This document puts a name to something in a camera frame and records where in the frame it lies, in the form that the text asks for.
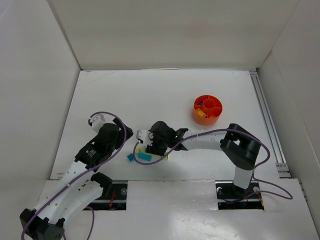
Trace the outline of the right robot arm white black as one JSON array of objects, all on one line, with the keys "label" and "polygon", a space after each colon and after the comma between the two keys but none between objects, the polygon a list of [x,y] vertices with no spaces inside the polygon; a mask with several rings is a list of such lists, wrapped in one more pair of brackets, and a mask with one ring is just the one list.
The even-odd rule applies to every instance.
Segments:
[{"label": "right robot arm white black", "polygon": [[235,165],[233,186],[247,190],[254,172],[262,143],[240,125],[231,123],[226,129],[208,132],[188,128],[174,130],[163,121],[157,121],[149,130],[139,130],[137,139],[146,146],[146,152],[165,156],[173,151],[215,150],[222,151]]}]

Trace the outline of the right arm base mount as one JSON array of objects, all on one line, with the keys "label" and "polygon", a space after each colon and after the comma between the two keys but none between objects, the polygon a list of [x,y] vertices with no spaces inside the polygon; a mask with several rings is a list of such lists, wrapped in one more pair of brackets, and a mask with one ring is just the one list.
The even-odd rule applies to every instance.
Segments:
[{"label": "right arm base mount", "polygon": [[216,181],[215,187],[219,210],[264,210],[261,194],[253,194],[260,190],[256,181],[247,189],[235,186],[232,181]]}]

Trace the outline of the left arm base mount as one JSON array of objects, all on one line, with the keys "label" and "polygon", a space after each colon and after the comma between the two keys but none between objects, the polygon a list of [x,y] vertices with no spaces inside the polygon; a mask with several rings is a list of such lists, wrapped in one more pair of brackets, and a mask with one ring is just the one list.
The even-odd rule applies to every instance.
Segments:
[{"label": "left arm base mount", "polygon": [[125,211],[127,209],[128,181],[113,181],[101,172],[95,173],[91,180],[103,188],[102,195],[93,200],[89,207],[95,211]]}]

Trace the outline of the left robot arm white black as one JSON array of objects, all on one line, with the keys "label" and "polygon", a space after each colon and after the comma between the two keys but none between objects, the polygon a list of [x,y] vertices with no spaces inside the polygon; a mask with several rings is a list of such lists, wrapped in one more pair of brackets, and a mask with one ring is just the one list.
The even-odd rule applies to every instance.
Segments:
[{"label": "left robot arm white black", "polygon": [[96,136],[79,150],[55,189],[33,209],[26,208],[20,214],[22,239],[60,240],[69,220],[110,193],[113,181],[98,169],[120,152],[133,131],[118,117],[106,122],[101,114],[92,117],[89,125]]}]

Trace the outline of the yellow orange long lego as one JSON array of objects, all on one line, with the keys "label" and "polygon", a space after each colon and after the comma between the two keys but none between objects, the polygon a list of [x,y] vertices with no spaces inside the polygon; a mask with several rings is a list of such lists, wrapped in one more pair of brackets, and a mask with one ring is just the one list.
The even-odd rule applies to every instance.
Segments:
[{"label": "yellow orange long lego", "polygon": [[205,112],[203,112],[200,108],[197,108],[195,111],[201,118],[207,117],[207,114]]}]

